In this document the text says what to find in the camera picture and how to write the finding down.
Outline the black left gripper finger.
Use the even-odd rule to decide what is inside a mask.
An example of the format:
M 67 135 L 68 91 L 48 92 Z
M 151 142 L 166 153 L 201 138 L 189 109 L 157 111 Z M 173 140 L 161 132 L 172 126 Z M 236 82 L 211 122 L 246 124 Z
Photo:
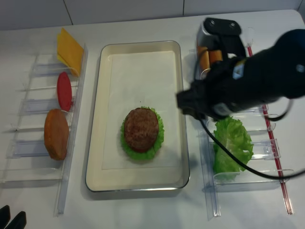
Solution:
M 0 209 L 0 226 L 6 226 L 10 221 L 10 207 L 5 205 Z

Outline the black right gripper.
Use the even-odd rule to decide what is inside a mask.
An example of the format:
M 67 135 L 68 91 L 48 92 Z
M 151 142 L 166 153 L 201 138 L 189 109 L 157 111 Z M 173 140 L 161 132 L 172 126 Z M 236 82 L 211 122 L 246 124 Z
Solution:
M 206 116 L 224 119 L 252 108 L 253 102 L 246 94 L 245 86 L 233 78 L 234 67 L 244 62 L 243 58 L 230 58 L 212 64 L 204 79 L 194 80 L 190 89 L 176 94 L 177 107 L 184 115 L 197 120 Z

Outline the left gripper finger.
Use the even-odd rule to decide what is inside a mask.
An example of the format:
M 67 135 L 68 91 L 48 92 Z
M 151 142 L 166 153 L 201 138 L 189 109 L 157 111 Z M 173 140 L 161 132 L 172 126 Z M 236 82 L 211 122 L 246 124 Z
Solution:
M 6 226 L 6 229 L 24 229 L 26 226 L 26 212 L 21 211 L 17 216 Z

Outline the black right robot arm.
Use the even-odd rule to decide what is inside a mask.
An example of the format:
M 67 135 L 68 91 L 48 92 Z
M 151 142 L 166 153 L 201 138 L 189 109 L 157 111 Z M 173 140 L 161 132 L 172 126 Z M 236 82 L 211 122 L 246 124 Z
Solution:
M 195 118 L 230 114 L 305 94 L 305 31 L 291 30 L 252 57 L 212 64 L 203 80 L 177 93 L 177 106 Z

